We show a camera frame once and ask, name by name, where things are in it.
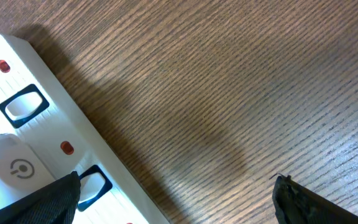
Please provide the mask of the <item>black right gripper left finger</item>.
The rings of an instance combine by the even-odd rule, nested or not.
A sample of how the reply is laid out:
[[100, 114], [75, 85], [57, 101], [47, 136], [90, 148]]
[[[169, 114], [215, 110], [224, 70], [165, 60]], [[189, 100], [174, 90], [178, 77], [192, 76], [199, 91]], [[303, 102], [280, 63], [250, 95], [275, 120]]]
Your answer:
[[76, 171], [0, 209], [0, 224], [51, 224], [73, 222], [80, 199]]

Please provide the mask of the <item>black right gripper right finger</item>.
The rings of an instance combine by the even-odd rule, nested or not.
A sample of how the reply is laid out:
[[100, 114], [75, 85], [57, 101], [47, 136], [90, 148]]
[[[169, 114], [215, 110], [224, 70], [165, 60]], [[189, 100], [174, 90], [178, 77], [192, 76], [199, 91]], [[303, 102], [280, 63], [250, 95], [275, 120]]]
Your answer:
[[272, 192], [279, 224], [358, 224], [358, 216], [279, 175]]

